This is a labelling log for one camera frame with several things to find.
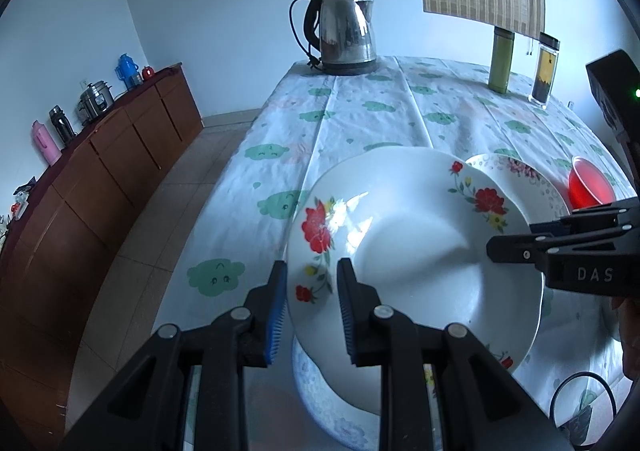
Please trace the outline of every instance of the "brown sideboard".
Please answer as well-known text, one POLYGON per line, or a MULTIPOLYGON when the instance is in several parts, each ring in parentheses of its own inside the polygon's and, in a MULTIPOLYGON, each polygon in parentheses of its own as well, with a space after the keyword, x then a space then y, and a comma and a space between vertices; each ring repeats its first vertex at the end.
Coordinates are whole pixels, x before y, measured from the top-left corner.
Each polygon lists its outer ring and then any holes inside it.
POLYGON ((62 439, 71 373, 130 227, 202 122, 180 64, 117 99, 40 177, 0 254, 0 398, 38 449, 62 439))

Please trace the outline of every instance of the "kettle power cord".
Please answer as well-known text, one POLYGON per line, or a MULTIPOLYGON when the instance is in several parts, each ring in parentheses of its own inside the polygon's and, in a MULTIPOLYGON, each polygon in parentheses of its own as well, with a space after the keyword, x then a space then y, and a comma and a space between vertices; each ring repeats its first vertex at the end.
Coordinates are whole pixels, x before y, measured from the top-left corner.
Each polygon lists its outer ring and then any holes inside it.
POLYGON ((289 6, 289 25, 291 26, 291 30, 293 32, 293 37, 296 38, 296 42, 298 43, 298 45, 302 49, 302 52, 304 52, 306 54, 306 56, 309 58, 309 63, 307 63, 307 64, 312 68, 318 68, 318 65, 320 64, 320 60, 316 56, 311 54, 311 44, 309 43, 309 47, 308 48, 304 48, 304 46, 302 45, 302 43, 300 43, 300 40, 298 39, 298 34, 296 33, 296 27, 293 25, 292 12, 293 12, 293 6, 295 5, 295 3, 297 1, 299 1, 299 0, 293 0, 291 5, 289 6))
MULTIPOLYGON (((611 410, 613 412, 613 418, 616 418, 616 415, 618 414, 618 410, 616 408, 616 399, 614 398, 613 392, 611 391, 609 384, 607 384, 607 381, 605 381, 601 376, 599 376, 597 373, 593 373, 592 371, 579 371, 578 373, 574 373, 573 375, 570 375, 564 381, 562 381, 560 386, 556 388, 556 392, 551 398, 551 405, 549 406, 549 420, 553 422, 553 425, 556 425, 556 400, 558 399, 558 395, 560 394, 560 391, 568 383, 570 383, 574 379, 578 379, 579 377, 590 377, 591 379, 595 379, 600 384, 602 384, 611 402, 611 410)), ((560 426, 559 428, 561 431, 565 429, 564 425, 560 426)), ((588 451, 589 449, 591 449, 592 446, 593 445, 585 445, 585 446, 574 445, 574 449, 576 451, 588 451)))

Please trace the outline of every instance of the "floral plate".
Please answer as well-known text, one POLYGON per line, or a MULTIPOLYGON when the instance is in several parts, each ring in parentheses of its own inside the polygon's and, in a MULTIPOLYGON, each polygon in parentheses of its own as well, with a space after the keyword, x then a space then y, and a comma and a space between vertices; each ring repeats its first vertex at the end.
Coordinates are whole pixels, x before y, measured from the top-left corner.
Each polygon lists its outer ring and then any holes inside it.
POLYGON ((466 161, 488 175, 520 209, 529 224, 551 222, 569 214, 556 187, 538 170, 506 155, 476 155, 466 161))
POLYGON ((514 370, 540 322, 543 280, 533 267, 495 264, 486 243, 529 232, 484 173, 430 148, 393 146, 325 173, 295 217, 287 244, 296 336, 329 387, 380 412, 380 369, 346 352, 335 266, 350 257, 360 281, 415 322, 461 322, 514 370))

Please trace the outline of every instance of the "black thermos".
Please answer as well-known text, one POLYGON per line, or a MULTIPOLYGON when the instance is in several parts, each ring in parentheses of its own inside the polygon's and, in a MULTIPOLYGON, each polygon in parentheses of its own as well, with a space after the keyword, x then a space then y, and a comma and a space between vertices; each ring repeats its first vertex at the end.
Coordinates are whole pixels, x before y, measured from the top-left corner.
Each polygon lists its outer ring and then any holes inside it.
POLYGON ((53 127, 58 132, 60 139, 65 144, 65 147, 67 147, 71 139, 76 136, 76 133, 66 118, 65 112, 63 112, 59 106, 55 106, 49 110, 49 118, 51 119, 53 127))

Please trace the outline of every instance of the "pink thermos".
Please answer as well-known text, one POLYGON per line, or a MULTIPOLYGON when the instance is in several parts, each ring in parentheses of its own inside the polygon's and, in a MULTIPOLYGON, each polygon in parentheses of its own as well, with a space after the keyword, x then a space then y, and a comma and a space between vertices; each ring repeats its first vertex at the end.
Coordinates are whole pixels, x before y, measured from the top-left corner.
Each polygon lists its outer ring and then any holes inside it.
POLYGON ((31 126, 31 136, 44 155, 44 158, 49 162, 49 165, 53 166, 55 161, 57 161, 62 154, 60 153, 58 145, 51 138, 51 134, 45 125, 35 121, 33 126, 31 126))

